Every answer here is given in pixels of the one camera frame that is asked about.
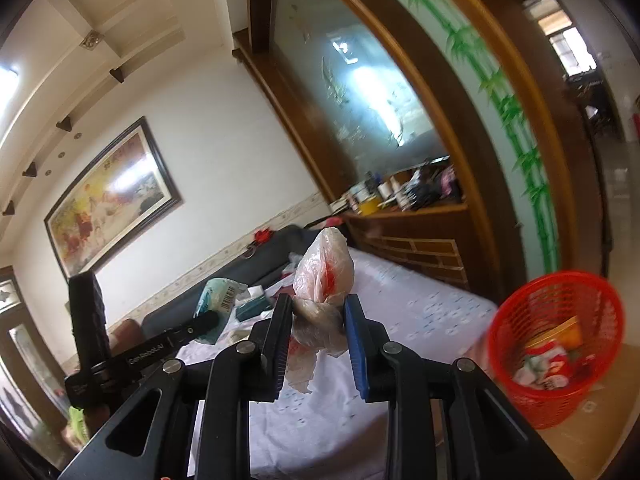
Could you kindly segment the red white snack bag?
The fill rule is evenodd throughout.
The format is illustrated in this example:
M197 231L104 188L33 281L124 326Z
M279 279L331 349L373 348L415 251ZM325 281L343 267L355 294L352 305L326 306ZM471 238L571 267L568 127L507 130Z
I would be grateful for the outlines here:
M535 354L525 351L523 364L515 372L513 381L531 389L556 390L567 387L573 375L570 355L555 346Z

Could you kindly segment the orange cardboard box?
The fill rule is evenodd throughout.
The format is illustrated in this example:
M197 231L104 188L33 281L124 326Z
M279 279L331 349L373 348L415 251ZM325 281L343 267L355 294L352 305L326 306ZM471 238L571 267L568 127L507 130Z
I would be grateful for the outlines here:
M578 317L574 315L560 325L535 336L525 345L525 351L535 354L555 346L562 347L565 351L573 351L581 347L584 342L582 326Z

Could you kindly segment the teal white packet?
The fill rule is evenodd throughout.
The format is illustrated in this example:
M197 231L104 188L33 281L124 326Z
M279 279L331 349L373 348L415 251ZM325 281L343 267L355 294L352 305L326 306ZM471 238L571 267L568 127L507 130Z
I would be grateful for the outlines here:
M211 278L205 284L194 316L199 318L207 312L214 312L217 321L203 335L195 338L200 344L216 344L218 338L228 324L235 300L247 292L247 284L230 280L230 278Z

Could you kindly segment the clear plastic bag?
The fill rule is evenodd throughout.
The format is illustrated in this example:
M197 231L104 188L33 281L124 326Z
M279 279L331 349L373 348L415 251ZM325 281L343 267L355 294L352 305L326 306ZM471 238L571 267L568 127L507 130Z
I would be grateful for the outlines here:
M338 358L347 350L344 302L352 291L355 266L339 229L321 230L303 255L293 280L293 326L285 379L307 393L320 352Z

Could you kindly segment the red plastic mesh basket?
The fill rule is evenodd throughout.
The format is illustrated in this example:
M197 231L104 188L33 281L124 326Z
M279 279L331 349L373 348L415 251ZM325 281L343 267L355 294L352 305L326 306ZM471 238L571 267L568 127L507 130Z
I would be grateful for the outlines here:
M492 371L536 429L577 410L620 351L625 313L599 275L561 271L536 278L498 309L488 330Z

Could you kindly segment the dark green tissue box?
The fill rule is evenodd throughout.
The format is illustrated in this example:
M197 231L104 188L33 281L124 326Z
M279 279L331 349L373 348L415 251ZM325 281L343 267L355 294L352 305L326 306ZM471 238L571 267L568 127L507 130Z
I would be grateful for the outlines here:
M252 297L235 307L235 318L239 322L244 322L262 314L264 311L270 310L271 308L272 305L268 297Z

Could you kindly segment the framed horse painting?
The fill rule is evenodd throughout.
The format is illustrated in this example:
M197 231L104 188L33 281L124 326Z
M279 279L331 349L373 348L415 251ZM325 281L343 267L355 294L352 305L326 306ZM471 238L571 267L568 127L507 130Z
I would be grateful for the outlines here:
M180 202L141 117L89 162L44 218L64 278L98 270Z

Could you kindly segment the wooden sideboard cabinet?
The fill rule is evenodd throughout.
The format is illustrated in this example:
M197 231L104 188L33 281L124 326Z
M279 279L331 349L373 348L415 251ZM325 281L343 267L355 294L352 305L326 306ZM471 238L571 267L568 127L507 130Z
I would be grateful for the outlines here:
M370 216L345 212L342 218L363 252L470 292L477 288L469 264L477 238L467 206L440 205Z

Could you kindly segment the black leather sofa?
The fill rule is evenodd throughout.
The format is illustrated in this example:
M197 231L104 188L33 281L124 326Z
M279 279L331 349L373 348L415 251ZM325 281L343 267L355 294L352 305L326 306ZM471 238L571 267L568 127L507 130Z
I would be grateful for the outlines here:
M142 333L151 339L165 330L175 328L194 315L196 304L206 283L212 278L230 278L248 286L262 286L266 289L280 281L283 269L290 263L290 255L303 255L316 238L316 230L299 226L286 226L254 249L244 252L225 266L170 301L164 302L158 309L145 315L142 320Z

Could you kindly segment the red flower ornament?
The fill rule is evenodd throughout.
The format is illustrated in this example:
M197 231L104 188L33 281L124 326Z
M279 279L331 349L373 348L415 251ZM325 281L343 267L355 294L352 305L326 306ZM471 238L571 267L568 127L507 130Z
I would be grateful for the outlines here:
M270 228L257 230L254 233L253 244L256 246L262 246L268 243L273 237L274 231Z

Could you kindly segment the yellow container on sideboard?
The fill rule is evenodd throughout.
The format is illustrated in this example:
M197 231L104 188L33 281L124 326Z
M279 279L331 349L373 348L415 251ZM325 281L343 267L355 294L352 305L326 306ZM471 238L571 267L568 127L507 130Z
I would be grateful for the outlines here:
M378 196L370 196L358 204L359 213L363 216L370 216L380 211L383 201Z

